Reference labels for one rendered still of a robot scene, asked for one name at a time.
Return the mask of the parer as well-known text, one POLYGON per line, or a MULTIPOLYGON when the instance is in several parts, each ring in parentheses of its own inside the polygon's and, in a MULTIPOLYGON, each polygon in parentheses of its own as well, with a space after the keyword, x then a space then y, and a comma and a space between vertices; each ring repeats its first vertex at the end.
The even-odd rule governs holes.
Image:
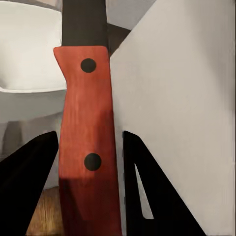
POLYGON ((122 236, 106 0, 62 0, 59 141, 65 236, 122 236))

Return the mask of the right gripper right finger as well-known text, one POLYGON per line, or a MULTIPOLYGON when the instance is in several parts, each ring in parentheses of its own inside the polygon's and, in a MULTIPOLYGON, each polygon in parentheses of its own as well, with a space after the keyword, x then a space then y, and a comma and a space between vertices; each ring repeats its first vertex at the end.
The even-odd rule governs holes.
POLYGON ((143 140, 123 132, 127 236, 206 236, 143 140), (143 217, 137 166, 154 219, 143 217))

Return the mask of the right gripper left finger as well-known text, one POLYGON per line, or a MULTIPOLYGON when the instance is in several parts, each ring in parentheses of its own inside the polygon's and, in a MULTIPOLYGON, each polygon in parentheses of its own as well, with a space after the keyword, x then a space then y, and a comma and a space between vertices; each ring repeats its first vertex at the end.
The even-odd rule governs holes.
POLYGON ((0 162, 0 236, 25 236, 58 149, 51 131, 0 162))

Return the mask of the cutting board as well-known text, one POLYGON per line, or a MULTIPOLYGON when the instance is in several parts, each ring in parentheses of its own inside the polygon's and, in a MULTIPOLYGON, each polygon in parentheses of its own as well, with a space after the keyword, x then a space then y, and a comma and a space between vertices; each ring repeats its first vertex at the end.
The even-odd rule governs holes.
POLYGON ((25 236, 65 236, 59 186, 42 190, 25 236))

